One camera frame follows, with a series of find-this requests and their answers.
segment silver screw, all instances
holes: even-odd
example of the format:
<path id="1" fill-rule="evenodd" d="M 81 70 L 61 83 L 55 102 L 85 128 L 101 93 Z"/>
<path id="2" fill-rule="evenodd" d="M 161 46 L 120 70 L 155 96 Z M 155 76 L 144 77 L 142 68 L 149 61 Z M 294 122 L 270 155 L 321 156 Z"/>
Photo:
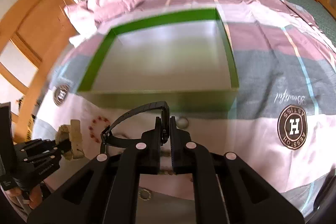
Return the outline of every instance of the silver screw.
<path id="1" fill-rule="evenodd" d="M 195 149 L 197 145 L 194 142 L 189 142 L 185 146 L 189 149 Z"/>
<path id="2" fill-rule="evenodd" d="M 139 150 L 143 150 L 147 147 L 147 145 L 145 143 L 137 143 L 135 147 Z"/>
<path id="3" fill-rule="evenodd" d="M 107 160 L 107 155 L 106 154 L 99 154 L 97 156 L 97 160 L 98 161 L 105 161 L 105 160 Z"/>
<path id="4" fill-rule="evenodd" d="M 233 152 L 226 153 L 226 158 L 228 160 L 235 160 L 237 158 L 237 155 Z"/>

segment green box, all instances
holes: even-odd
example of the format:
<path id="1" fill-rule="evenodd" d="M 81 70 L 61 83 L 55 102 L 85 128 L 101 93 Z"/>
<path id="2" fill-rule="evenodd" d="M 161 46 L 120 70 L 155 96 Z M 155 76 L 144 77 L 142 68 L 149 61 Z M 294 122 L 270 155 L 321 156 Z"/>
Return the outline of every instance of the green box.
<path id="1" fill-rule="evenodd" d="M 166 101 L 173 112 L 230 109 L 239 81 L 215 8 L 117 26 L 92 58 L 77 94 L 103 108 Z"/>

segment silver ring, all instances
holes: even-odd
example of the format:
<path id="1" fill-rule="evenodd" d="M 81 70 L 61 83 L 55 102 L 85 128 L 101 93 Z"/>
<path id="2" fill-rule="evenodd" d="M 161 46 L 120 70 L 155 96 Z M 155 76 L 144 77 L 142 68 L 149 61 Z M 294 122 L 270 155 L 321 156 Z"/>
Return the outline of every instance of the silver ring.
<path id="1" fill-rule="evenodd" d="M 141 194 L 143 194 L 143 193 L 147 193 L 148 197 L 147 197 L 147 198 L 143 198 L 143 197 L 141 196 Z M 148 190 L 148 189 L 142 188 L 142 189 L 140 189 L 140 190 L 138 191 L 138 197 L 139 197 L 140 199 L 144 200 L 144 201 L 150 200 L 150 199 L 152 199 L 152 192 L 151 192 L 150 190 Z"/>

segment black round emblem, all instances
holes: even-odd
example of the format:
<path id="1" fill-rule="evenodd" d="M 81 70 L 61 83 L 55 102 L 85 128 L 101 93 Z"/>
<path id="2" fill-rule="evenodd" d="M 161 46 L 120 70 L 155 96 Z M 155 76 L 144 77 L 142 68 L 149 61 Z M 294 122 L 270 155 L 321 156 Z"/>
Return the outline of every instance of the black round emblem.
<path id="1" fill-rule="evenodd" d="M 60 85 L 54 91 L 54 102 L 57 106 L 61 106 L 68 96 L 70 87 L 68 85 Z"/>
<path id="2" fill-rule="evenodd" d="M 307 138 L 306 112 L 299 106 L 289 105 L 278 119 L 278 135 L 289 149 L 299 149 Z"/>

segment black device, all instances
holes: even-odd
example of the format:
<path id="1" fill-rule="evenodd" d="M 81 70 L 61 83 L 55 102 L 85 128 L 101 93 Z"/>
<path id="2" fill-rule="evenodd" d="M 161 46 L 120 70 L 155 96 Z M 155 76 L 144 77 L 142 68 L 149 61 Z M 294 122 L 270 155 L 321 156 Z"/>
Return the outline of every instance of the black device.
<path id="1" fill-rule="evenodd" d="M 10 122 L 8 107 L 10 105 L 0 107 L 2 122 Z M 142 133 L 140 139 L 113 136 L 112 129 L 117 124 L 150 110 L 160 110 L 161 116 L 156 117 L 154 129 Z M 140 174 L 158 174 L 160 146 L 169 138 L 174 173 L 193 175 L 197 223 L 305 223 L 301 213 L 235 153 L 217 155 L 192 142 L 187 131 L 176 127 L 175 117 L 170 117 L 169 107 L 162 101 L 133 109 L 108 126 L 101 133 L 100 154 L 33 210 L 28 224 L 134 223 Z M 7 144 L 1 142 L 0 145 L 2 170 L 5 170 L 1 178 L 12 178 L 11 187 L 19 186 L 24 191 L 29 191 L 57 170 L 62 151 L 71 148 L 69 141 L 59 146 L 42 140 L 15 146 L 11 145 L 11 138 L 6 141 Z M 120 155 L 109 156 L 107 145 L 125 150 Z M 333 193 L 336 188 L 329 184 L 328 189 Z M 329 194 L 326 199 L 327 204 L 323 204 L 323 197 L 320 198 L 320 207 L 323 212 L 329 210 L 324 216 L 334 219 L 330 205 L 335 202 L 335 197 Z M 322 219 L 320 212 L 322 210 L 308 223 L 318 223 Z"/>

